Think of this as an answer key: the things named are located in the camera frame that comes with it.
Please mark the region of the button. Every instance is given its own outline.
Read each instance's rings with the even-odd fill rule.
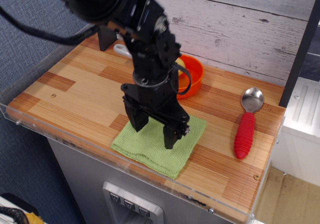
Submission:
[[[120,202],[120,197],[118,197],[117,195],[113,194],[110,192],[110,197],[113,201],[115,201],[116,203]]]
[[[130,202],[130,201],[124,200],[124,205],[125,205],[127,208],[131,209],[131,210],[134,210],[134,209],[135,209],[135,204],[133,204],[133,203]]]
[[[143,209],[139,206],[139,213],[142,215],[142,216],[145,216],[147,218],[150,217],[150,212],[146,209]]]

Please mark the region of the control panel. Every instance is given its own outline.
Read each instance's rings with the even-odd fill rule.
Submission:
[[[103,183],[102,190],[114,223],[164,224],[160,206],[108,181]]]

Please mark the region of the wooden floor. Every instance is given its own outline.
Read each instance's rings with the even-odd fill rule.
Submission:
[[[264,224],[320,224],[320,186],[271,168],[256,219]]]

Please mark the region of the orange bowl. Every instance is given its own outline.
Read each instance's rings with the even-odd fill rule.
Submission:
[[[201,87],[201,81],[204,77],[205,70],[201,62],[189,55],[182,55],[180,59],[184,62],[185,68],[189,71],[191,75],[191,88],[184,95],[177,95],[178,99],[187,98],[195,94]],[[183,92],[189,85],[189,77],[182,73],[179,76],[179,92]]]

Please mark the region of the metal spoon head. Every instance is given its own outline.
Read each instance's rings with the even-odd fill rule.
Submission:
[[[256,88],[251,87],[245,91],[241,99],[241,105],[247,113],[258,111],[264,104],[264,95]]]

